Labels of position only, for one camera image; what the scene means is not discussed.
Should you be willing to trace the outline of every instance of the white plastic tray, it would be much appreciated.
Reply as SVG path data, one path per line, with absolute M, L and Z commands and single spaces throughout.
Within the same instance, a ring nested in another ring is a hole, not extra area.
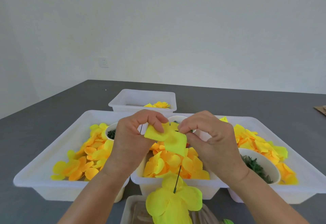
M 88 182 L 85 181 L 53 181 L 50 179 L 53 165 L 59 161 L 67 161 L 67 151 L 78 151 L 89 138 L 89 127 L 92 124 L 113 124 L 133 112 L 109 112 L 90 110 L 83 113 L 65 132 L 51 143 L 34 160 L 24 167 L 14 178 L 14 185 L 32 187 L 44 199 L 56 201 L 74 201 Z M 125 181 L 115 202 L 121 200 L 124 188 L 129 182 Z
M 165 117 L 169 118 L 173 115 L 191 116 L 192 114 L 181 113 L 165 113 Z M 302 203 L 316 193 L 326 193 L 326 176 L 319 172 L 313 165 L 306 161 L 302 156 L 295 152 L 290 146 L 283 142 L 278 136 L 271 132 L 259 120 L 252 117 L 238 117 L 227 116 L 229 123 L 233 126 L 240 124 L 246 129 L 258 132 L 258 135 L 265 138 L 267 141 L 273 141 L 276 146 L 283 146 L 288 151 L 288 159 L 284 161 L 294 172 L 297 173 L 299 185 L 272 185 L 271 187 L 290 204 Z M 145 125 L 141 130 L 142 133 L 146 131 Z M 200 131 L 200 138 L 204 141 L 210 138 L 206 132 Z M 145 167 L 145 161 L 140 164 L 135 172 L 131 174 L 131 180 L 135 184 L 139 184 L 143 195 L 148 195 L 150 192 L 160 187 L 162 179 L 144 178 L 142 173 Z M 203 192 L 203 199 L 210 199 L 217 192 L 219 188 L 228 188 L 219 178 L 215 178 L 214 182 L 209 180 L 185 180 L 188 185 L 196 186 Z
M 171 106 L 169 108 L 144 107 L 148 103 L 155 104 L 156 102 L 167 102 Z M 175 93 L 163 91 L 124 89 L 108 105 L 113 108 L 113 111 L 118 112 L 137 112 L 149 109 L 161 113 L 173 113 L 177 110 Z

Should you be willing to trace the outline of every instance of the white bowl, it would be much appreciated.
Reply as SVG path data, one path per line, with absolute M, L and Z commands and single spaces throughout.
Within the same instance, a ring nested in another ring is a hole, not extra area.
M 281 180 L 281 174 L 277 167 L 270 161 L 268 160 L 265 156 L 261 155 L 260 153 L 253 151 L 251 149 L 247 148 L 239 148 L 239 152 L 242 156 L 249 156 L 251 159 L 257 159 L 257 163 L 261 165 L 264 168 L 264 171 L 269 177 L 271 178 L 271 181 L 273 183 L 269 185 L 275 185 L 279 183 Z M 231 198 L 236 201 L 236 202 L 243 202 L 241 198 L 230 188 L 228 188 L 228 191 L 230 193 Z
M 118 123 L 116 122 L 116 123 L 113 123 L 113 124 L 109 125 L 109 126 L 106 128 L 106 130 L 105 130 L 105 136 L 106 136 L 106 138 L 107 138 L 108 140 L 114 141 L 114 139 L 111 139 L 111 138 L 108 137 L 108 132 L 109 132 L 109 131 L 116 130 L 117 125 L 118 125 Z
M 171 116 L 168 118 L 169 122 L 174 122 L 177 121 L 179 124 L 181 124 L 181 122 L 186 119 L 186 116 L 181 116 L 181 115 L 175 115 L 175 116 Z

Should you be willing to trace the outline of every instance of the electrical outlet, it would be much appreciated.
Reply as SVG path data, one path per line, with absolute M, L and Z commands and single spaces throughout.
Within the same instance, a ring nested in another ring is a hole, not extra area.
M 108 67 L 108 58 L 107 57 L 99 57 L 98 63 L 100 67 Z

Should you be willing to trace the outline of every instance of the table surface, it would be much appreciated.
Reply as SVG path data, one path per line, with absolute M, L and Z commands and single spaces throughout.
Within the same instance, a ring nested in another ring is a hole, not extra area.
M 87 80 L 0 120 L 1 223 L 50 224 L 61 218 L 71 202 L 46 201 L 32 188 L 15 187 L 13 178 L 83 112 L 112 111 L 108 103 L 122 89 L 174 92 L 178 113 L 208 110 L 214 115 L 255 117 L 326 174 L 326 117 L 312 108 L 325 105 L 326 95 Z M 130 180 L 107 223 L 119 224 L 127 197 L 140 194 Z M 226 189 L 204 203 L 218 218 L 254 223 L 247 207 L 234 202 Z M 316 194 L 293 207 L 311 224 L 319 224 L 326 220 L 325 204 L 326 194 Z

